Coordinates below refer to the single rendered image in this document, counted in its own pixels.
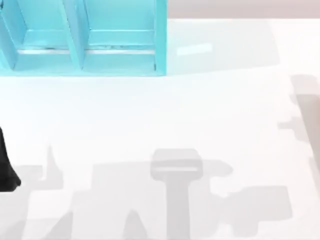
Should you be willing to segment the light blue rack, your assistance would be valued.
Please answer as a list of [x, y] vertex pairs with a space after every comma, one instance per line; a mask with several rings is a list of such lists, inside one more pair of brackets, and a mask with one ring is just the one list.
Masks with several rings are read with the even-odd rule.
[[0, 76], [165, 76], [168, 0], [0, 0]]

